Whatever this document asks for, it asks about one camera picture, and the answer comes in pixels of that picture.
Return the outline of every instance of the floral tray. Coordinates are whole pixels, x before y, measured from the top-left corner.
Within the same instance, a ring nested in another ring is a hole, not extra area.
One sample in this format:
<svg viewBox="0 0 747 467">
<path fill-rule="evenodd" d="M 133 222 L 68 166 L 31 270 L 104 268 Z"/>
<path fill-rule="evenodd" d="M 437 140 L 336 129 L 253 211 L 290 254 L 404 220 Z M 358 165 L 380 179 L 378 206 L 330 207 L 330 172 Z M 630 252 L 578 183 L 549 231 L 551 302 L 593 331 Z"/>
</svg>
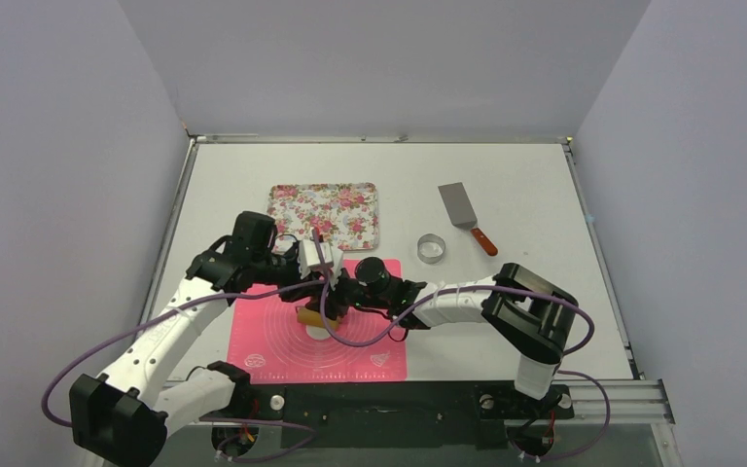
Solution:
<svg viewBox="0 0 747 467">
<path fill-rule="evenodd" d="M 267 215 L 276 219 L 278 250 L 313 227 L 342 250 L 370 250 L 379 244 L 379 195 L 373 183 L 276 185 Z"/>
</svg>

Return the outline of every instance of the tabletop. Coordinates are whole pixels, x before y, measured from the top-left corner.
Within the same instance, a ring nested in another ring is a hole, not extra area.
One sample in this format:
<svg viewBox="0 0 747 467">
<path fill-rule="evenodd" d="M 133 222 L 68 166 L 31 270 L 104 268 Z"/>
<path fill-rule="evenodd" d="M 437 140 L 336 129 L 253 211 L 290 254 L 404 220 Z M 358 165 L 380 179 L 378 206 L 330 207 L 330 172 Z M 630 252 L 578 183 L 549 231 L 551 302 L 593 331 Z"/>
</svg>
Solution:
<svg viewBox="0 0 747 467">
<path fill-rule="evenodd" d="M 519 263 L 572 294 L 596 332 L 563 369 L 600 379 L 632 379 L 621 334 L 586 217 L 557 144 L 201 144 L 151 310 L 161 312 L 195 255 L 232 230 L 245 210 L 265 212 L 276 184 L 372 182 L 379 196 L 379 244 L 346 252 L 402 262 L 403 277 L 446 283 L 488 277 Z M 438 186 L 463 182 L 479 226 L 499 249 L 486 256 L 470 233 L 454 228 Z M 424 234 L 441 236 L 445 257 L 434 265 L 416 255 Z M 225 360 L 232 308 L 216 318 L 171 374 L 183 380 L 195 365 Z M 575 320 L 567 346 L 587 325 Z M 444 325 L 406 341 L 408 379 L 514 379 L 519 353 L 487 324 Z"/>
</svg>

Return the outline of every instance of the wooden spatula handle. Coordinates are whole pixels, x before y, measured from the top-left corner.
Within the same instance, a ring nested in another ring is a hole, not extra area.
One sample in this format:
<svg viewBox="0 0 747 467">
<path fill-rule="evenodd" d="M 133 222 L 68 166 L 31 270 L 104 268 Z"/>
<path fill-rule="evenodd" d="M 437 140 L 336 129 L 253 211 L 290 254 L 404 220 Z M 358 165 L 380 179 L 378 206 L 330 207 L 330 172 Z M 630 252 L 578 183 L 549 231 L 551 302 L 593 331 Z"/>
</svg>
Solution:
<svg viewBox="0 0 747 467">
<path fill-rule="evenodd" d="M 474 238 L 477 239 L 477 243 L 480 244 L 480 246 L 483 250 L 485 250 L 485 253 L 487 253 L 488 256 L 497 256 L 497 253 L 499 253 L 497 247 L 494 246 L 493 243 L 491 243 L 491 240 L 489 240 L 488 237 L 485 236 L 484 233 L 482 233 L 479 227 L 474 227 L 473 229 L 471 229 L 471 235 L 473 235 Z"/>
</svg>

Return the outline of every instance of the gray wall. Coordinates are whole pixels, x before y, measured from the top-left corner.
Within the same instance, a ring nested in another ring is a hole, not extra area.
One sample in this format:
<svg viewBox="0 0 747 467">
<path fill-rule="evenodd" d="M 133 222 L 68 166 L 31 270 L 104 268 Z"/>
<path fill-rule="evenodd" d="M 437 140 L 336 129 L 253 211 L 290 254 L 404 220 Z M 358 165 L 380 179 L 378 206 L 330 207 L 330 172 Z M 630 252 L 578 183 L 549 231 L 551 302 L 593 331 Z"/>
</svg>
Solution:
<svg viewBox="0 0 747 467">
<path fill-rule="evenodd" d="M 574 134 L 649 0 L 121 0 L 195 133 Z"/>
<path fill-rule="evenodd" d="M 747 2 L 654 0 L 576 141 L 687 465 L 747 465 Z"/>
<path fill-rule="evenodd" d="M 75 465 L 41 393 L 138 318 L 186 149 L 115 0 L 0 0 L 0 466 Z"/>
</svg>

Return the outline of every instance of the metal ring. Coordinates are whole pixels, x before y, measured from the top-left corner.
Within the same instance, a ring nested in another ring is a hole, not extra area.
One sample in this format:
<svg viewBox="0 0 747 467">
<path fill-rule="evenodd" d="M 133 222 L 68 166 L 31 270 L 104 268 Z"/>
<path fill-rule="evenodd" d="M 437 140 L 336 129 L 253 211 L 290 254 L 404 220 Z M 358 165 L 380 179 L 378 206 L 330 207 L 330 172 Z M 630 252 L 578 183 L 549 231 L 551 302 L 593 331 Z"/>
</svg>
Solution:
<svg viewBox="0 0 747 467">
<path fill-rule="evenodd" d="M 433 265 L 438 263 L 444 255 L 445 240 L 443 240 L 439 235 L 426 233 L 416 242 L 416 256 L 419 257 L 422 263 Z"/>
</svg>

